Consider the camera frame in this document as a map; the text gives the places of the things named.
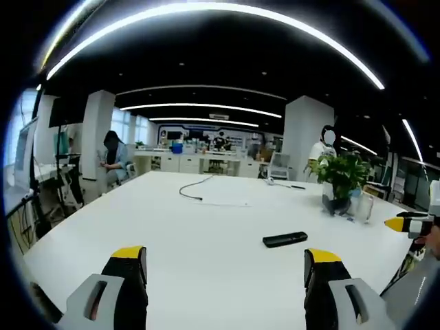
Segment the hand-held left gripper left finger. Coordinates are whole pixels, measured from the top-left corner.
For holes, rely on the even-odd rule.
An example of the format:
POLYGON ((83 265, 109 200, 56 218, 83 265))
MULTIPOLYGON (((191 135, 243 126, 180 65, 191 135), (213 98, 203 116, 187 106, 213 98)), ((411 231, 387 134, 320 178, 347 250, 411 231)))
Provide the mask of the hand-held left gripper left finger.
POLYGON ((59 329, 145 329, 146 248, 115 251, 99 274, 92 274, 68 297, 59 329))

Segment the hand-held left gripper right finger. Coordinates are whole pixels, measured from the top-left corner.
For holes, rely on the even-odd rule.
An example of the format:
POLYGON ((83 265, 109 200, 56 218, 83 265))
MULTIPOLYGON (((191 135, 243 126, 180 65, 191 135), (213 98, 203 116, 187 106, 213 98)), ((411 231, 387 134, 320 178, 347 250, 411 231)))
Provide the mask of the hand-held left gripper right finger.
POLYGON ((304 286, 308 329, 395 328, 380 295, 331 252, 305 250, 304 286))

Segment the person's right hand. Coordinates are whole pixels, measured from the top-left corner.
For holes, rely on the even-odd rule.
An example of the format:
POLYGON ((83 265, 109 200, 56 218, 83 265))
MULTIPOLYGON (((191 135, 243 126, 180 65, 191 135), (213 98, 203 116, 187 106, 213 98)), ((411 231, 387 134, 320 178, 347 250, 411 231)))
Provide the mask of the person's right hand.
POLYGON ((423 244, 432 252, 437 260, 440 259, 440 229, 433 225, 431 231, 426 236, 420 236, 415 240, 416 244, 423 244))

